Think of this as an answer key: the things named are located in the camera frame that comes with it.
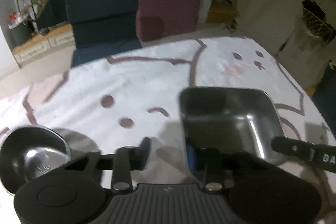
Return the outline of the person right hand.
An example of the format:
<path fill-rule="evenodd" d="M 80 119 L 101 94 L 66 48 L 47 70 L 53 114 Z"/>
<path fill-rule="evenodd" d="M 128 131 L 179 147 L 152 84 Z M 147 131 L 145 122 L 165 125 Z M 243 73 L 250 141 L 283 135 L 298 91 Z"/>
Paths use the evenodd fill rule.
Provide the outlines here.
<path fill-rule="evenodd" d="M 317 221 L 317 224 L 336 224 L 336 212 L 331 212 Z"/>

